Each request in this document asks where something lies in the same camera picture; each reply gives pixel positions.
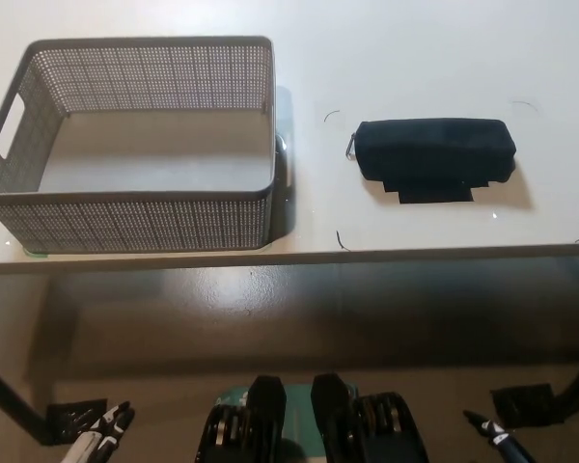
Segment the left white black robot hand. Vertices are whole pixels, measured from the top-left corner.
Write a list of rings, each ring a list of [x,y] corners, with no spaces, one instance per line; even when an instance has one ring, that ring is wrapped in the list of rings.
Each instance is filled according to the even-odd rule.
[[[129,401],[114,406],[71,445],[62,463],[106,463],[135,417]]]

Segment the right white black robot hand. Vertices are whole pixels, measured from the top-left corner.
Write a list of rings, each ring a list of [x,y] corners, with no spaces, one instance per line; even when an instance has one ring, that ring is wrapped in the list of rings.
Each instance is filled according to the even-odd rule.
[[[495,421],[478,413],[464,410],[464,417],[487,439],[506,463],[536,463],[535,458],[509,433]]]

